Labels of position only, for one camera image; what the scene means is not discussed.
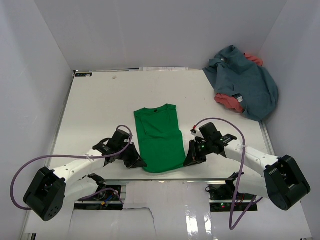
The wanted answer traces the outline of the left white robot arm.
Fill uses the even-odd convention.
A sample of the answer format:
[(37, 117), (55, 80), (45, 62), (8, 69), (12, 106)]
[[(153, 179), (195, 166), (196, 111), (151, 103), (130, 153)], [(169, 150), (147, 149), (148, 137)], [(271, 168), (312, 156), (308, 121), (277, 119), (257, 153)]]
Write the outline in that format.
[(117, 129), (85, 155), (54, 169), (43, 167), (36, 173), (23, 201), (43, 221), (53, 219), (64, 202), (105, 196), (105, 180), (94, 172), (122, 160), (128, 169), (144, 168), (147, 163), (131, 142), (131, 135)]

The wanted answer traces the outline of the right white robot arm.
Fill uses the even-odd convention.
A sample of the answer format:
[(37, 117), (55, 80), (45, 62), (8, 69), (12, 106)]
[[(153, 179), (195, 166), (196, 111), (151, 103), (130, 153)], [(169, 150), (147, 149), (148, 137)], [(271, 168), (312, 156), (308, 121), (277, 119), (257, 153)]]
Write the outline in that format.
[(310, 193), (311, 187), (296, 160), (285, 155), (278, 157), (245, 146), (234, 135), (222, 135), (212, 122), (191, 134), (189, 149), (183, 166), (206, 162), (207, 156), (216, 154), (242, 163), (258, 174), (235, 172), (225, 180), (226, 195), (236, 200), (243, 194), (263, 197), (283, 211), (289, 210)]

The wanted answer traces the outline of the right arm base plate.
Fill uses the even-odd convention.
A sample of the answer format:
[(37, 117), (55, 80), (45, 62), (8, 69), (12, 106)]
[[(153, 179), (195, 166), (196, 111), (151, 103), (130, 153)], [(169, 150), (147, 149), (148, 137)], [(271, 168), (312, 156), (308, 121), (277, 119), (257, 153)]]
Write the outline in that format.
[[(226, 213), (231, 211), (233, 191), (226, 184), (209, 184), (205, 191), (209, 194), (209, 205), (212, 213)], [(235, 199), (234, 212), (243, 212), (253, 196), (238, 193)]]

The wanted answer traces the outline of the green polo shirt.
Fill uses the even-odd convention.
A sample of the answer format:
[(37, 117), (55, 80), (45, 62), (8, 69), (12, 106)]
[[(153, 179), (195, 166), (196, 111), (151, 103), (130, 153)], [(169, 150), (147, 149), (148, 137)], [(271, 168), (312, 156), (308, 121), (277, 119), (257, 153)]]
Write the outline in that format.
[(133, 112), (143, 169), (160, 174), (183, 167), (186, 159), (183, 135), (179, 127), (177, 107), (165, 104), (141, 108)]

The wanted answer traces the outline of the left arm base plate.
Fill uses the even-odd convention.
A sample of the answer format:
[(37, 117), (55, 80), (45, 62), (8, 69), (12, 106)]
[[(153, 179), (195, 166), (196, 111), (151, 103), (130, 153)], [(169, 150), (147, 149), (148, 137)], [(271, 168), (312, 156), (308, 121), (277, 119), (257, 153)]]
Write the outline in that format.
[(77, 201), (74, 210), (122, 211), (123, 204), (113, 190), (106, 190), (84, 201)]

